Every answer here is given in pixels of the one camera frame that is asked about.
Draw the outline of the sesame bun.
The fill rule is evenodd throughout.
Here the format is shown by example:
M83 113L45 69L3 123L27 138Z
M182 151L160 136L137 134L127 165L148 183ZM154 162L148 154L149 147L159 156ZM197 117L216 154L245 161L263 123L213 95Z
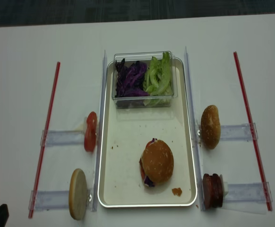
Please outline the sesame bun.
M144 172L155 185L169 181L173 174L174 158L163 140L154 138L154 142L144 149L141 157Z
M218 108L215 105L208 106L201 117L201 137L208 149L214 149L221 137L221 125Z

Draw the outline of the upright tomato slices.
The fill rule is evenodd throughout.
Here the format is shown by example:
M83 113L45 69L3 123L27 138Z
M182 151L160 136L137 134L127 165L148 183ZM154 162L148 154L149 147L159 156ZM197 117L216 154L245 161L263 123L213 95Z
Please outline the upright tomato slices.
M91 112L86 119L86 132L84 138L84 149L86 152L93 152L96 145L97 115Z

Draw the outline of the tomato slice on burger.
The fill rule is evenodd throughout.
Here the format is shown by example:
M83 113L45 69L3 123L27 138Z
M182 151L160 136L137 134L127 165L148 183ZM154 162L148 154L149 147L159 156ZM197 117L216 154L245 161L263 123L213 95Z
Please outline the tomato slice on burger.
M146 148L153 142L154 142L154 139L152 139L150 142L148 142L147 145L146 145ZM139 160L139 169L140 169L142 181L144 182L146 174L144 172L143 165L142 165L142 157Z

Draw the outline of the green lettuce leaves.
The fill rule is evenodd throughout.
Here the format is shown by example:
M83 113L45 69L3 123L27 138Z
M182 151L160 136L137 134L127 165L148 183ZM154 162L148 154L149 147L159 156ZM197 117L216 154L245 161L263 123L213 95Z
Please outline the green lettuce leaves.
M150 96L164 96L163 98L145 99L144 106L148 107L163 107L171 105L173 91L171 88L172 68L171 56L169 52L163 52L161 60L152 57L150 65L145 73L143 82L143 90Z

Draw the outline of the upright meat patties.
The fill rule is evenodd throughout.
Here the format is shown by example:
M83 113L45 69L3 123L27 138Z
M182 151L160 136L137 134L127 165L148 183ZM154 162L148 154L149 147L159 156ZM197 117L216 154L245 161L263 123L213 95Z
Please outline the upright meat patties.
M218 174L204 174L203 180L204 205L206 209L218 208L223 205L223 182Z

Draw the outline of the upright pale bun half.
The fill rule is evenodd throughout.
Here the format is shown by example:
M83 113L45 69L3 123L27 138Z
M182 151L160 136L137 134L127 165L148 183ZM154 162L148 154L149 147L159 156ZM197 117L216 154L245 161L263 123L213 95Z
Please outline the upright pale bun half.
M87 203L86 176L82 169L74 170L69 186L69 212L73 219L82 220L86 212Z

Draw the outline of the white metal tray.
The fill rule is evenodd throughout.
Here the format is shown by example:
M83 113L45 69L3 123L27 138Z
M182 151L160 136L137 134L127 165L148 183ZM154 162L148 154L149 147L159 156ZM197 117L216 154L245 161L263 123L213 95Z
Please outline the white metal tray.
M112 99L113 64L106 70L102 92L103 122L99 130L101 159L98 200L107 208L190 206L197 198L197 181L189 125L183 62L175 59L178 95L169 107L118 109ZM171 149L171 179L156 187L143 185L139 160L152 139Z

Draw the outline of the purple cabbage strip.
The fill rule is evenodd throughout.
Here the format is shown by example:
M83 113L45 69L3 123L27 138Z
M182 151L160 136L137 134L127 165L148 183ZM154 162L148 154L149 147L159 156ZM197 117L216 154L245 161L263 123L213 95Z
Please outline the purple cabbage strip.
M155 187L155 183L152 182L147 175L144 177L143 182L144 182L144 185L147 187Z

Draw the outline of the shredded purple cabbage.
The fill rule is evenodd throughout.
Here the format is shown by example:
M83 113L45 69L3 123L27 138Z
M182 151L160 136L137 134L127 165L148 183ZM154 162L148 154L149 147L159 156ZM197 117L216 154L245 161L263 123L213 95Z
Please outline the shredded purple cabbage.
M147 71L147 64L136 61L129 67L125 66L125 58L115 62L117 71L115 97L149 96L143 90L143 82Z

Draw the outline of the clear plastic salad container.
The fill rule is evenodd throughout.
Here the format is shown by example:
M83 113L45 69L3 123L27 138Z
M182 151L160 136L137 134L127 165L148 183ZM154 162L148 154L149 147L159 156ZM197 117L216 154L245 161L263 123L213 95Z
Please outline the clear plastic salad container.
M178 95L175 57L170 51L116 54L112 87L117 108L168 107Z

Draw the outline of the white patty pusher block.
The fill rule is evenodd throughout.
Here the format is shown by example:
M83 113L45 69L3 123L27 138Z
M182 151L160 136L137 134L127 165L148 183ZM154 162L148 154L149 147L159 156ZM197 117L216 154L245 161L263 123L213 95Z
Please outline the white patty pusher block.
M228 194L228 183L223 180L223 175L219 175L222 183L223 197Z

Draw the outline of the clear bun-half slider rail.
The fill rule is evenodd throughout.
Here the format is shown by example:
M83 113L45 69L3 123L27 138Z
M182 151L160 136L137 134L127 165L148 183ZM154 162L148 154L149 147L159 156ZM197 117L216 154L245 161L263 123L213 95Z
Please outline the clear bun-half slider rail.
M31 191L30 211L61 210L69 208L69 191Z

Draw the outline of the left red rail strip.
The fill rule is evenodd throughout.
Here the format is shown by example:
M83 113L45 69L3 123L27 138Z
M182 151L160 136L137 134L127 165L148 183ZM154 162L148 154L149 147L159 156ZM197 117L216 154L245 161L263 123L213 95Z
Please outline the left red rail strip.
M54 97L55 97L55 91L57 87L57 82L58 82L58 77L59 77L59 71L60 71L60 62L57 62L56 65L56 70L55 70L55 76L54 76L54 81L53 81L53 86L52 86L52 92L51 92L51 98L49 102L49 107L48 107L48 112L47 112L47 118L45 122L45 127L43 130L43 135L41 138L41 145L40 145L40 154L39 154L39 160L38 160L38 166L36 170L36 176L35 176L35 181L34 181L34 188L32 190L32 203L29 206L29 215L28 218L32 219L33 214L34 214L34 204L35 204L35 198L38 190L38 185L39 185L39 179L40 179L40 174L41 174L41 168L42 168L42 162L43 162L43 155L44 155L44 150L45 150L45 142L47 138L47 133L50 125L50 120L51 120L51 114L52 114L52 107L53 107L53 102L54 102Z

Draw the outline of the red rail strip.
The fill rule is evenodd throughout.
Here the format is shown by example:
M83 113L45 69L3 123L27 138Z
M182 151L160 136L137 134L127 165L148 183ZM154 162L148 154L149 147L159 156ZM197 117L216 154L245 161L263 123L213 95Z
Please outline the red rail strip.
M54 76L54 81L53 81L53 86L52 86L52 92L51 92L51 98L49 102L49 107L48 107L48 112L47 112L47 118L45 122L45 127L43 130L43 135L41 138L41 145L40 145L40 154L39 154L39 160L38 160L38 166L36 170L36 176L35 176L35 181L34 181L34 188L32 190L32 203L29 206L29 215L28 218L32 219L33 214L34 214L34 204L35 204L35 198L38 190L38 185L39 185L39 179L40 179L40 174L41 174L41 168L42 168L42 162L43 162L43 155L44 155L44 150L45 150L45 142L47 138L47 133L50 125L50 120L51 120L51 114L52 114L52 107L53 107L53 102L54 102L54 97L55 97L55 91L57 87L57 82L58 82L58 77L59 77L59 71L60 71L60 62L57 62L56 65L56 70L55 70L55 76Z
M235 65L236 65L236 69L237 69L237 73L238 73L238 78L239 78L239 82L240 82L244 105L246 108L248 122L250 125L250 132L252 135L253 146L254 146L254 150L255 150L255 154L256 154L260 178L261 178L261 182L262 182L263 188L264 188L264 195L266 198L266 206L267 206L267 210L271 212L271 211L273 211L272 199L269 194L268 186L266 185L267 184L266 176L265 176L265 172L264 172L264 168L263 168L263 164L262 164L262 160L261 160L260 150L259 150L259 146L258 146L258 139L256 137L257 131L255 129L255 124L252 119L252 115L251 115L251 111L250 111L250 107L249 107L249 101L248 101L248 97L247 97L247 93L246 93L246 89L245 89L245 85L244 85L244 80L243 80L241 66L240 66L237 52L233 52L233 56L234 56L234 61L235 61Z

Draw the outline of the clear top-bun slider rail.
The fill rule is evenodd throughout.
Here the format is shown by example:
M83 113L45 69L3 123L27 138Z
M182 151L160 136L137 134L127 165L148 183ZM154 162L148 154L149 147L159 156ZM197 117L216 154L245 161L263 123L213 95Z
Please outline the clear top-bun slider rail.
M221 126L221 141L252 141L257 139L258 133L255 123Z

